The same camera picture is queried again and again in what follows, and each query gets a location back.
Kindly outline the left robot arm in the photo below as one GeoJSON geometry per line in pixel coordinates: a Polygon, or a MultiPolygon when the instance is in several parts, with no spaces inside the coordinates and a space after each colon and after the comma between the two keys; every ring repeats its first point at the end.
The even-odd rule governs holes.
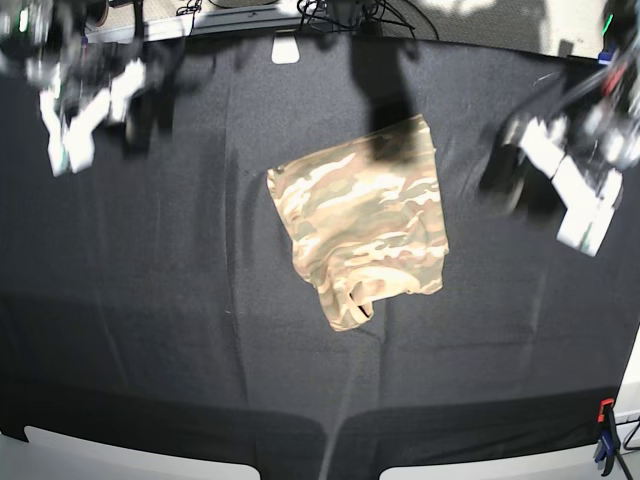
{"type": "Polygon", "coordinates": [[[523,102],[501,125],[479,189],[506,211],[547,216],[569,188],[619,204],[622,174],[639,163],[639,4],[608,1],[599,69],[548,109],[523,102]]]}

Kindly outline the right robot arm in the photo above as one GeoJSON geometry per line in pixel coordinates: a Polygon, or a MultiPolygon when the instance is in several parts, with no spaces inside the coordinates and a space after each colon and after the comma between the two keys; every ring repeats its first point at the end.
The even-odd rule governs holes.
{"type": "Polygon", "coordinates": [[[149,146],[155,101],[175,80],[184,45],[146,38],[143,4],[132,4],[134,31],[127,43],[92,43],[90,27],[107,19],[106,1],[4,1],[1,4],[1,72],[34,86],[48,132],[54,175],[89,167],[94,131],[124,130],[134,152],[149,146]]]}

